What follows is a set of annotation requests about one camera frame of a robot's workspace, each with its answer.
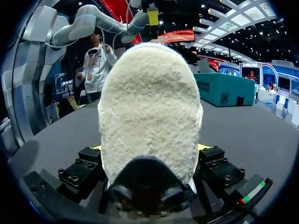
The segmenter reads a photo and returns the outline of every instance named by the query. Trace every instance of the red banner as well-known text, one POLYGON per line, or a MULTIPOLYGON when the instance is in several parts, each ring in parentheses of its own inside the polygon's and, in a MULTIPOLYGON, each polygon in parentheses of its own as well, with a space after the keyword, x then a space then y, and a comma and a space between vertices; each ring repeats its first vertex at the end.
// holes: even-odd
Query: red banner
POLYGON ((150 42, 154 43, 172 43, 181 41, 194 41, 194 32, 192 29, 187 30, 177 30, 162 34, 158 36, 158 39, 152 39, 150 42))

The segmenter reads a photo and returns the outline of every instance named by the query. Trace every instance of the black cable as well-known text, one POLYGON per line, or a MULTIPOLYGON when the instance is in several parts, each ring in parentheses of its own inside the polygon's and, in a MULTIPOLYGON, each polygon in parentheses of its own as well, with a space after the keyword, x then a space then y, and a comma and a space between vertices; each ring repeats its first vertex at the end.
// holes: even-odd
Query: black cable
POLYGON ((48 120, 48 124, 50 124, 50 120, 52 118, 52 111, 53 111, 53 106, 54 106, 55 102, 56 102, 55 100, 52 102, 52 107, 51 107, 51 112, 50 112, 50 117, 49 117, 49 120, 48 120))

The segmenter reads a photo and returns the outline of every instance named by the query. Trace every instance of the sign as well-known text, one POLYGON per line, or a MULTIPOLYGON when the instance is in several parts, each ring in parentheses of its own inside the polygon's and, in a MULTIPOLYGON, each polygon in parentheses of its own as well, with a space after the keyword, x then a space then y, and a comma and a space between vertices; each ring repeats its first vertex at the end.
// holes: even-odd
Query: sign
POLYGON ((280 61, 280 60, 272 60, 272 65, 286 65, 286 66, 294 67, 293 62, 280 61))
POLYGON ((194 32, 192 29, 177 30, 162 34, 157 39, 152 39, 150 42, 154 43, 172 43, 172 42, 183 42, 183 41, 194 41, 194 32))

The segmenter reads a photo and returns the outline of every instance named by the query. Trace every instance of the white jacket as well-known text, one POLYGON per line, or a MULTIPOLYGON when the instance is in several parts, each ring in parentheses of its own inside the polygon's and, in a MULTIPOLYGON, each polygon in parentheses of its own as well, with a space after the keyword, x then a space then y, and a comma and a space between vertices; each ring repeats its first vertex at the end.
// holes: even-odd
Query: white jacket
MULTIPOLYGON (((107 57, 110 63, 114 63, 117 60, 117 57, 112 48, 110 46, 109 48, 110 52, 107 53, 107 57)), ((109 63, 105 55, 103 44, 101 44, 100 47, 91 48, 90 50, 92 49, 99 49, 100 53, 97 54, 95 58, 89 56, 88 53, 85 54, 82 77, 85 77, 86 93, 102 91, 109 73, 109 63)))

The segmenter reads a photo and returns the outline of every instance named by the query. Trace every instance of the fuzzy white object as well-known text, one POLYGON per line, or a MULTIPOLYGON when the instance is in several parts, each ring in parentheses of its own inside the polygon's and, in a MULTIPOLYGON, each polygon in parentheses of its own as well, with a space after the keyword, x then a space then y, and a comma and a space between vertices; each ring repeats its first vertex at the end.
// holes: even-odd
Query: fuzzy white object
POLYGON ((125 52, 98 104, 102 164, 111 183, 130 160, 152 155, 187 184, 198 162, 203 108, 183 57, 157 43, 125 52))

